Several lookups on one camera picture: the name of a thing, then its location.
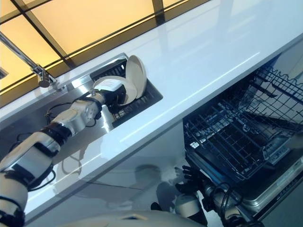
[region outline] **white cabinet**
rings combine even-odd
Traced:
[[[98,180],[41,211],[28,226],[52,227],[115,210],[148,210],[157,197],[176,192],[172,170],[184,161],[183,124],[179,122]]]

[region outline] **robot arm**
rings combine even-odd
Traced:
[[[121,82],[115,83],[115,90],[92,90],[90,95],[74,100],[68,110],[4,157],[0,162],[0,227],[24,225],[27,192],[36,188],[52,171],[53,157],[61,146],[83,130],[89,121],[99,119],[102,105],[121,104],[125,96]]]

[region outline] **dishwasher rack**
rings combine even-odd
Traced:
[[[303,84],[261,67],[225,94],[184,119],[185,146],[243,181],[275,166],[303,131]]]

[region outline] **white plate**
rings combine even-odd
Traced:
[[[135,55],[129,57],[126,62],[125,77],[137,88],[136,98],[140,98],[146,88],[146,71],[140,58]]]
[[[125,89],[126,89],[126,97],[125,97],[125,101],[123,104],[120,105],[127,105],[130,104],[132,101],[134,101],[136,99],[137,96],[137,88],[135,87],[134,84],[132,84],[130,81],[126,80],[123,77],[118,77],[118,76],[107,76],[107,77],[102,77],[100,79],[98,79],[94,85],[93,88],[94,89],[98,89],[98,85],[106,80],[106,79],[116,79],[122,82],[122,84],[124,85]]]

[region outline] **window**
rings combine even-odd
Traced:
[[[0,30],[57,77],[206,1],[1,0]],[[9,73],[0,80],[2,107],[38,81],[2,43],[0,51],[0,66]]]

